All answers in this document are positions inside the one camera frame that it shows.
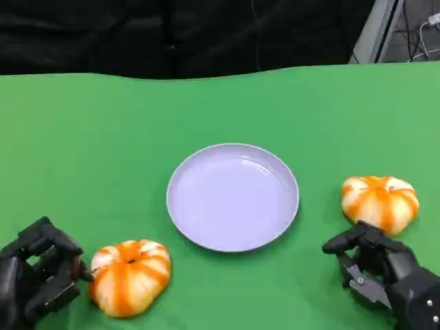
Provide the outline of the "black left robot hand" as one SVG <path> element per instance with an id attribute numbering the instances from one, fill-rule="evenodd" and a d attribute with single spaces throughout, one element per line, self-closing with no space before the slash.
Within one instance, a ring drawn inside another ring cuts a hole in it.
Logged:
<path id="1" fill-rule="evenodd" d="M 35 329 L 37 322 L 80 295 L 77 282 L 94 281 L 83 249 L 48 217 L 1 248 L 1 328 Z"/>

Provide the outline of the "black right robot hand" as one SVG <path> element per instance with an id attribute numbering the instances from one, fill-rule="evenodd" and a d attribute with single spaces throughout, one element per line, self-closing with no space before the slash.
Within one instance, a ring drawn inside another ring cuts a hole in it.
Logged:
<path id="1" fill-rule="evenodd" d="M 439 276 L 420 266 L 407 245 L 358 221 L 322 251 L 336 255 L 342 286 L 390 310 L 396 329 L 439 328 Z"/>

